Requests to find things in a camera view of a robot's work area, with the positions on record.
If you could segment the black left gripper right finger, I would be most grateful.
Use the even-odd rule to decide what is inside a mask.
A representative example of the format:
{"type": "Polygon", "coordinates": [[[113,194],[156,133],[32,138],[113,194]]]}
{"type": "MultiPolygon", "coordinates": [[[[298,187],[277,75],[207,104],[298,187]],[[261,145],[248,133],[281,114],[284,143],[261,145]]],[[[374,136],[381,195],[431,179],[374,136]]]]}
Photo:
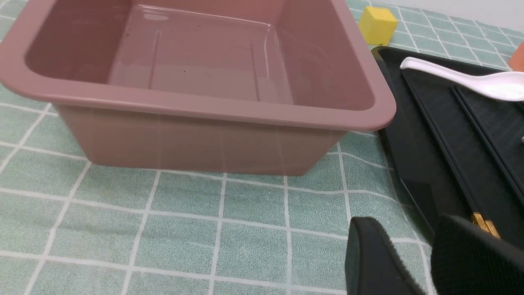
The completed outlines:
{"type": "Polygon", "coordinates": [[[457,217],[440,217],[431,253],[440,295],[522,295],[523,251],[457,217]]]}

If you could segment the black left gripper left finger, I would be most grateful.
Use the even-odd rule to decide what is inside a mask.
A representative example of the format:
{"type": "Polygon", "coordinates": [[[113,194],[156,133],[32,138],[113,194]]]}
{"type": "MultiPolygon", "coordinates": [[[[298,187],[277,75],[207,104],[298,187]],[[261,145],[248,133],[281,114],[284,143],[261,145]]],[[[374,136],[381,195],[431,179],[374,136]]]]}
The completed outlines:
{"type": "Polygon", "coordinates": [[[348,295],[423,295],[382,225],[352,217],[346,250],[348,295]]]}

